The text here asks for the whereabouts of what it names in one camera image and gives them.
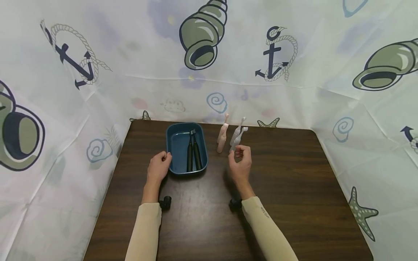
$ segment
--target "fabric backdrop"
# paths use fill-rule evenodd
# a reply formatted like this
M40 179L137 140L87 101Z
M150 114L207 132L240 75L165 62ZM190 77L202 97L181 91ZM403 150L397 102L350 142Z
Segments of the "fabric backdrop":
M82 260L131 121L225 112L313 130L374 259L416 260L417 8L1 1L0 260Z

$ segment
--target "wooden table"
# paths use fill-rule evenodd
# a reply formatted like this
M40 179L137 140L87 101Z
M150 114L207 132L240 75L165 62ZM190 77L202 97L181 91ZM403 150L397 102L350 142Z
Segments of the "wooden table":
M166 149L171 122L134 121L104 199L85 261L125 258L151 157ZM227 152L216 152L220 125L202 124L209 165L204 174L169 173L162 199L158 261L264 260L242 211L228 202L236 193L227 175ZM235 126L230 126L227 137ZM250 182L299 261L373 260L328 160L309 130L251 127L242 144L251 147Z

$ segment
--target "beige sleeve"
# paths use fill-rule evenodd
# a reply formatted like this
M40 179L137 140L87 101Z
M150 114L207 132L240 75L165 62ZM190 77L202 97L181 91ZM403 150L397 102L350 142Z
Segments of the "beige sleeve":
M125 261L155 261L160 224L159 203L144 203L139 206Z
M242 210L267 261L298 260L289 242L265 211L258 197L243 200Z

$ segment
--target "white electric toothbrush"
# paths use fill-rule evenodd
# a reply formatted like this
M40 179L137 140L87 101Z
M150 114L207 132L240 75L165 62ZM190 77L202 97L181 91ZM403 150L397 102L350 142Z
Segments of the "white electric toothbrush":
M242 134L244 133L244 132L246 132L248 130L248 127L243 127L242 128L242 131L241 131L241 133L238 135L238 137L236 137L235 139L234 139L234 143L232 144L232 146L231 146L231 149L229 150L229 152L231 152L231 151L235 151L235 146L238 146L239 144L240 144L240 142L241 142L241 136L242 136Z
M229 126L229 124L227 124L228 117L229 117L229 114L225 113L225 122L224 122L224 125L222 125L221 130L219 131L217 143L219 143L219 141L221 140L222 133L226 132L228 129L228 126Z
M232 146L232 144L234 143L234 140L238 137L238 135L240 134L240 132L241 132L241 126L242 126L242 123L245 121L245 119L246 119L247 117L243 117L242 119L241 119L241 123L240 123L240 125L234 130L234 134L232 135L232 138L231 138L231 142L229 143L231 146Z

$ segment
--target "right hand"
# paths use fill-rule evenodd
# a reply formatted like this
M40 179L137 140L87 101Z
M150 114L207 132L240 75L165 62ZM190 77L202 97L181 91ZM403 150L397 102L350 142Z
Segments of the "right hand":
M235 162L235 157L242 157L242 160L240 162ZM250 147L244 145L236 146L235 153L231 151L228 155L228 159L232 180L234 181L242 200L254 197L255 194L249 182L252 164Z

